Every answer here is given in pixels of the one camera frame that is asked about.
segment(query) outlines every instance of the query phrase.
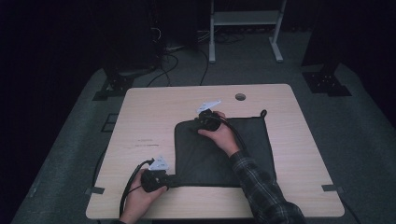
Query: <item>flannel shirt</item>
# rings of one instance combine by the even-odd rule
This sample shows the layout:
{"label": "flannel shirt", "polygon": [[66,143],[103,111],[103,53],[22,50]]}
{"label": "flannel shirt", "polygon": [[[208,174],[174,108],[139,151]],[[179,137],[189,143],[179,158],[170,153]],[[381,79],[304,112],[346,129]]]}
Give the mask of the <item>flannel shirt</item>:
{"label": "flannel shirt", "polygon": [[300,208],[285,200],[276,180],[260,169],[246,151],[234,153],[230,160],[257,223],[305,223]]}

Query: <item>dark background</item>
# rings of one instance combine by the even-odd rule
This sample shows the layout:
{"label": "dark background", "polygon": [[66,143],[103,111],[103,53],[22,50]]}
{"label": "dark background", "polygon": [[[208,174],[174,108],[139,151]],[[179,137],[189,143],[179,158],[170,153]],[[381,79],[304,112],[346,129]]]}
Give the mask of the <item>dark background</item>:
{"label": "dark background", "polygon": [[[142,4],[139,0],[121,2],[131,4],[131,8]],[[165,38],[193,45],[195,31],[208,28],[209,1],[160,2],[155,4],[157,20],[148,23],[158,22]],[[276,2],[252,0],[242,5],[239,1],[217,0],[216,6],[219,10],[267,9],[277,7]],[[0,1],[2,223],[13,218],[91,75],[104,63],[120,60],[112,48],[128,45],[122,41],[123,35],[136,36],[135,22],[121,22],[114,28],[112,22],[124,17],[114,18],[109,6],[98,9],[96,4],[75,0]],[[395,11],[396,4],[390,0],[295,0],[287,4],[282,29],[301,32],[315,28],[302,59],[304,65],[323,63],[337,48],[341,62],[358,74],[395,125]],[[148,34],[138,35],[151,38]],[[151,56],[159,55],[149,44],[129,48],[133,53],[121,55],[123,59],[137,60],[135,55],[143,52],[148,63],[153,63]]]}

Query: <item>grommet hole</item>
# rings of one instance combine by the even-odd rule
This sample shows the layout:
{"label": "grommet hole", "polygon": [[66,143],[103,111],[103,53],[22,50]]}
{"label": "grommet hole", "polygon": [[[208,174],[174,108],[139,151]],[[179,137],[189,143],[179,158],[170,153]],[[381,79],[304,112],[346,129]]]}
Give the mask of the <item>grommet hole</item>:
{"label": "grommet hole", "polygon": [[246,95],[244,93],[237,93],[235,95],[235,99],[238,100],[238,101],[244,101],[246,98],[247,97],[246,97]]}

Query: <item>table top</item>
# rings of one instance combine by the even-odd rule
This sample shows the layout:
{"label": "table top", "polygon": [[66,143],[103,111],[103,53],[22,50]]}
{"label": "table top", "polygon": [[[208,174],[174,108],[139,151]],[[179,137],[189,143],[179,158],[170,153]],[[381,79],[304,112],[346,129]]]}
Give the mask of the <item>table top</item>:
{"label": "table top", "polygon": [[[237,93],[246,96],[235,99]],[[122,192],[135,167],[162,155],[175,173],[175,126],[197,117],[203,102],[221,100],[213,110],[228,118],[257,117],[262,110],[274,155],[276,177],[287,201],[306,217],[340,217],[344,206],[336,191],[324,191],[332,180],[304,115],[289,85],[232,85],[130,89],[96,180],[103,194],[93,193],[88,218],[117,218]],[[144,218],[252,217],[240,188],[180,187],[169,189]]]}

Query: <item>white stand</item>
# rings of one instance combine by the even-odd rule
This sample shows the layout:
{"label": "white stand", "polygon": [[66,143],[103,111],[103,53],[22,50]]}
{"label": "white stand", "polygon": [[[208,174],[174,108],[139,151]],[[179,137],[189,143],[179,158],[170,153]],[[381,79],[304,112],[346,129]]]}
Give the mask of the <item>white stand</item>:
{"label": "white stand", "polygon": [[274,36],[270,37],[270,44],[278,63],[283,62],[277,37],[280,25],[283,20],[287,0],[282,1],[280,10],[271,11],[234,11],[234,12],[215,12],[214,0],[211,1],[210,14],[210,41],[209,41],[209,62],[216,62],[215,54],[215,26],[217,25],[264,25],[274,24],[276,26]]}

